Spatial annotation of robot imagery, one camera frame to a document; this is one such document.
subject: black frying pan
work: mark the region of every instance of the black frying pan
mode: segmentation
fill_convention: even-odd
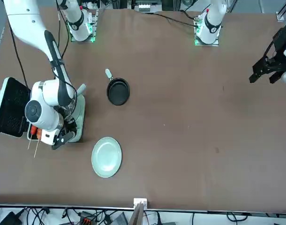
[[[109,101],[114,105],[123,105],[129,98],[129,85],[122,78],[115,78],[109,69],[105,69],[105,74],[110,79],[106,94]]]

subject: table surface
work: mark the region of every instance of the table surface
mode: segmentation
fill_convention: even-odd
[[[180,12],[167,15],[190,22]],[[57,38],[55,8],[41,9]],[[69,43],[64,56],[86,108],[79,143],[52,151],[0,134],[0,203],[286,212],[286,84],[250,84],[252,66],[281,23],[275,15],[227,14],[220,47],[194,46],[193,29],[132,10],[100,13],[95,43]],[[66,42],[61,30],[60,49]],[[28,84],[52,79],[46,56],[17,40]],[[107,99],[105,68],[131,87]],[[6,26],[0,45],[5,77],[23,82]],[[95,143],[111,136],[123,160],[111,178],[92,170]]]

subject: cable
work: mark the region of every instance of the cable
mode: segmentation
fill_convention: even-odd
[[[29,214],[30,214],[30,210],[27,212],[27,216],[26,216],[26,224],[29,225]]]
[[[75,111],[75,108],[76,108],[76,104],[77,104],[77,90],[75,89],[75,87],[72,85],[72,84],[69,84],[68,82],[66,82],[65,80],[62,80],[59,78],[59,76],[57,76],[55,73],[53,73],[55,77],[57,77],[60,81],[64,82],[65,84],[69,85],[71,88],[73,88],[73,90],[75,91],[75,105],[74,105],[74,108],[73,110],[71,111],[70,115],[68,115],[67,117],[65,118],[69,118]]]
[[[73,224],[72,222],[71,222],[71,219],[70,219],[70,217],[69,217],[69,214],[68,214],[68,209],[65,209],[66,210],[66,214],[67,214],[67,218],[68,218],[68,220],[69,220],[69,223],[70,224]]]
[[[57,4],[57,10],[58,10],[58,18],[59,18],[59,32],[58,32],[58,48],[60,47],[60,15],[59,15],[59,4],[58,1],[56,0],[55,3]]]
[[[35,224],[35,221],[36,221],[37,218],[39,219],[39,224],[45,225],[45,224],[42,222],[42,220],[40,219],[40,216],[39,216],[39,213],[42,212],[42,211],[44,211],[44,209],[41,209],[41,210],[38,212],[36,208],[33,208],[33,207],[32,207],[32,208],[31,208],[31,211],[36,215],[35,218],[34,218],[34,220],[33,220],[33,222],[32,222],[32,225]]]
[[[158,211],[157,211],[157,215],[158,215],[158,223],[157,223],[157,225],[163,225],[162,221],[161,221],[161,216],[160,216]]]
[[[70,37],[70,35],[69,35],[69,30],[68,30],[68,27],[67,27],[67,24],[66,24],[67,20],[64,19],[64,16],[63,16],[62,11],[61,11],[61,9],[60,9],[60,6],[59,6],[59,4],[58,4],[58,0],[56,0],[56,3],[57,3],[57,8],[58,8],[58,10],[60,11],[60,15],[61,15],[61,17],[62,17],[62,19],[63,19],[63,21],[64,21],[64,23],[65,23],[65,27],[66,27],[66,31],[67,31],[67,42],[66,42],[66,45],[65,45],[65,49],[64,49],[64,51],[63,51],[63,53],[62,53],[62,58],[63,58],[63,57],[64,57],[64,54],[65,54],[65,52],[66,52],[66,50],[67,50],[68,44],[69,44],[69,37]]]
[[[166,19],[169,19],[169,20],[172,20],[172,21],[175,21],[175,22],[178,22],[178,23],[181,23],[181,24],[184,24],[184,25],[188,25],[188,26],[191,26],[191,27],[196,27],[198,28],[197,25],[193,25],[193,24],[190,24],[190,23],[186,23],[186,22],[182,22],[182,21],[179,21],[179,20],[176,20],[176,19],[173,19],[171,17],[168,17],[168,16],[165,16],[165,15],[161,15],[161,14],[157,14],[157,13],[152,13],[152,15],[159,15],[163,18],[166,18]]]
[[[72,209],[72,210],[79,216],[79,213],[75,209]]]
[[[196,16],[194,16],[194,17],[189,16],[188,13],[186,13],[186,11],[184,11],[184,10],[180,10],[180,12],[184,13],[186,15],[186,17],[188,17],[191,20],[194,20],[196,18]]]
[[[203,9],[203,12],[210,6],[211,4],[209,4],[206,8]]]
[[[286,25],[282,28],[282,32],[284,32],[285,30],[286,30]],[[264,52],[263,57],[265,57],[267,55],[267,53],[270,50],[270,48],[272,47],[273,43],[274,43],[274,41],[272,40],[271,43],[268,45],[266,51]]]
[[[148,223],[148,225],[149,225],[149,220],[148,220],[148,216],[147,216],[147,214],[146,214],[146,211],[144,211],[144,214],[145,214],[145,216],[146,216],[147,223]]]
[[[114,212],[110,213],[109,215],[107,215],[107,214],[105,213],[105,217],[106,217],[106,216],[110,217],[112,214],[114,214],[114,213],[116,213],[116,212],[118,212],[118,210],[115,210]],[[104,221],[105,221],[105,218],[104,218],[98,225],[101,225]]]
[[[25,86],[29,89],[29,87],[28,87],[28,85],[27,85],[27,82],[26,82],[26,78],[25,78],[25,74],[24,74],[23,67],[22,67],[22,63],[21,63],[20,58],[19,58],[19,55],[18,55],[18,51],[17,51],[17,47],[16,47],[16,42],[15,42],[15,38],[14,38],[14,35],[13,35],[13,30],[12,30],[12,28],[11,28],[10,22],[8,22],[8,25],[9,25],[9,27],[10,27],[11,36],[12,36],[12,40],[13,40],[13,45],[14,45],[14,48],[15,48],[16,57],[17,57],[17,59],[18,59],[18,62],[19,62],[19,65],[20,65],[20,68],[21,68],[21,71],[22,71],[22,75],[23,75],[23,78],[24,78],[24,83],[25,83]]]
[[[198,0],[193,0],[192,4],[191,4],[188,8],[185,9],[185,12],[186,12],[189,8],[191,8],[197,1],[198,1]]]
[[[243,219],[237,219],[237,217],[235,216],[235,214],[234,214],[233,212],[227,212],[227,213],[226,213],[226,217],[227,217],[227,219],[228,219],[229,221],[236,223],[236,225],[238,224],[238,222],[245,221],[245,220],[247,220],[247,218],[248,218],[248,216],[245,216],[245,218],[243,218]]]
[[[193,220],[194,220],[194,215],[195,215],[195,213],[193,213],[193,215],[192,215],[192,225],[193,225]]]
[[[41,221],[42,221],[44,213],[45,213],[45,210],[42,212],[41,219],[40,219]]]

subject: pan handle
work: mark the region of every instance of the pan handle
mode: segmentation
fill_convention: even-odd
[[[113,76],[112,76],[112,74],[111,74],[109,69],[105,69],[105,74],[110,79],[110,81],[113,79]]]

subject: plate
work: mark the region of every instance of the plate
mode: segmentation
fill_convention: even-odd
[[[119,143],[111,137],[101,138],[93,148],[91,161],[98,176],[112,177],[119,170],[122,161]]]

